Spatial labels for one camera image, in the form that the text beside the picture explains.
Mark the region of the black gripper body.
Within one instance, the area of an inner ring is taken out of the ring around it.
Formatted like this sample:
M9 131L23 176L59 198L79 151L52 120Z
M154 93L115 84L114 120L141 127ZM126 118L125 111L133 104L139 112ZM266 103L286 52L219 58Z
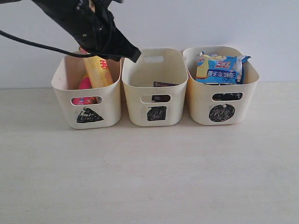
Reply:
M72 35L91 54L114 55L114 17L110 0L73 0Z

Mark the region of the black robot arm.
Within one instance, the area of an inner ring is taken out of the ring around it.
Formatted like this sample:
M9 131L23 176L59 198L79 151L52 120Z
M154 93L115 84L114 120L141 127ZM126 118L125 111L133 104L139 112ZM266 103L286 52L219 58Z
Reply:
M109 0L35 0L87 53L104 59L137 62L141 51L116 27Z

